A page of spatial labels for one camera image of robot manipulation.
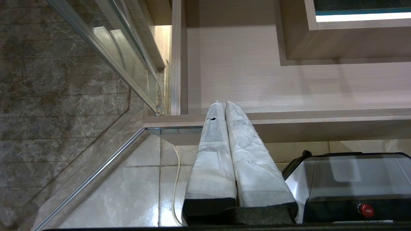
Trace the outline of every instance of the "light wood panel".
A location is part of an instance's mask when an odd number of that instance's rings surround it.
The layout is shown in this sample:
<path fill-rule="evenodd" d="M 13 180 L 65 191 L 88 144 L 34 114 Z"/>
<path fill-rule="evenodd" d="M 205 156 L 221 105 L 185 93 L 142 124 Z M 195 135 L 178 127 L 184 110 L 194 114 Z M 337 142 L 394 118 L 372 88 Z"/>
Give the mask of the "light wood panel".
<path fill-rule="evenodd" d="M 173 0 L 171 35 L 171 115 L 188 113 L 187 21 L 184 0 Z"/>
<path fill-rule="evenodd" d="M 320 22 L 313 0 L 280 0 L 290 60 L 411 57 L 411 19 Z"/>
<path fill-rule="evenodd" d="M 411 108 L 409 62 L 282 66 L 272 0 L 187 7 L 188 78 L 198 79 L 189 81 L 191 112 L 205 113 L 215 100 L 247 113 Z"/>
<path fill-rule="evenodd" d="M 264 143 L 411 138 L 411 109 L 248 113 Z M 146 129 L 202 127 L 205 115 L 148 117 Z M 162 132 L 175 145 L 197 145 L 198 133 Z"/>
<path fill-rule="evenodd" d="M 171 5 L 169 0 L 146 0 L 155 25 L 171 25 Z"/>

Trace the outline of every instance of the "wooden shelf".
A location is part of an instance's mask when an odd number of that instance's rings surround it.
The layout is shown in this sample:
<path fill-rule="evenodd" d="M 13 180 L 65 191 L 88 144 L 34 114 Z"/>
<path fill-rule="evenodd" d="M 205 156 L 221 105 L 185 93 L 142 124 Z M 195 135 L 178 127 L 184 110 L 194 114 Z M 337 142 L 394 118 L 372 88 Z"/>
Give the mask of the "wooden shelf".
<path fill-rule="evenodd" d="M 411 57 L 411 19 L 317 22 L 314 0 L 280 0 L 289 60 Z"/>
<path fill-rule="evenodd" d="M 306 12 L 306 1 L 287 2 L 302 3 L 293 10 Z M 201 128 L 211 103 L 230 100 L 265 142 L 410 138 L 410 63 L 287 60 L 292 39 L 284 39 L 280 3 L 174 0 L 176 117 L 149 118 L 144 126 L 167 130 L 157 134 L 171 143 L 196 144 L 201 129 L 180 134 L 179 128 Z"/>

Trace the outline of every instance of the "wrapped item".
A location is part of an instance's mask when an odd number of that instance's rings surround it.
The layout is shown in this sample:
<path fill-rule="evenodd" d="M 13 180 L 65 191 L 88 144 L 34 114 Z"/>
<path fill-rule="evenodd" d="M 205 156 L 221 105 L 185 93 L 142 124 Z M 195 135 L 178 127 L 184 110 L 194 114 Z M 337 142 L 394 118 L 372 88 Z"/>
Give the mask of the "wrapped item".
<path fill-rule="evenodd" d="M 230 101 L 226 105 L 226 122 L 239 206 L 249 208 L 295 203 L 282 173 L 247 115 Z"/>
<path fill-rule="evenodd" d="M 213 103 L 205 119 L 186 200 L 237 197 L 223 104 Z"/>

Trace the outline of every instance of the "tile floor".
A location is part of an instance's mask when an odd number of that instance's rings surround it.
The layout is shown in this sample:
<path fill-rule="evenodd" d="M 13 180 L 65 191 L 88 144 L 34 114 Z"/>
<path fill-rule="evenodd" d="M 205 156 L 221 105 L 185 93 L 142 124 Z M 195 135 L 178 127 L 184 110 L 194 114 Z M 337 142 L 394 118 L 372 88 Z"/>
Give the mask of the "tile floor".
<path fill-rule="evenodd" d="M 268 143 L 267 149 L 282 170 L 301 156 L 329 152 L 404 152 L 411 154 L 411 140 Z M 197 146 L 178 146 L 182 167 L 175 208 L 180 218 L 185 187 Z M 177 226 L 171 214 L 177 158 L 170 143 L 150 136 L 125 160 L 60 228 Z"/>

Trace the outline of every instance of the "white cable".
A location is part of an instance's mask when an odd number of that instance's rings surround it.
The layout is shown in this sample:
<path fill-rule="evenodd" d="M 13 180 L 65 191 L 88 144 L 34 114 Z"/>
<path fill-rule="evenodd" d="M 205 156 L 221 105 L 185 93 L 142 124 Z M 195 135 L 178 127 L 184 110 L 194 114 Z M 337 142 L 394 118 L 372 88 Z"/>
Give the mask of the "white cable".
<path fill-rule="evenodd" d="M 182 226 L 182 223 L 178 220 L 177 215 L 175 214 L 175 190 L 177 189 L 177 182 L 178 182 L 178 177 L 180 176 L 180 155 L 178 154 L 177 148 L 172 144 L 175 154 L 177 155 L 178 159 L 178 164 L 177 164 L 177 176 L 175 176 L 175 182 L 174 182 L 174 189 L 173 189 L 173 198 L 171 199 L 171 213 L 173 214 L 173 218 L 177 224 Z"/>

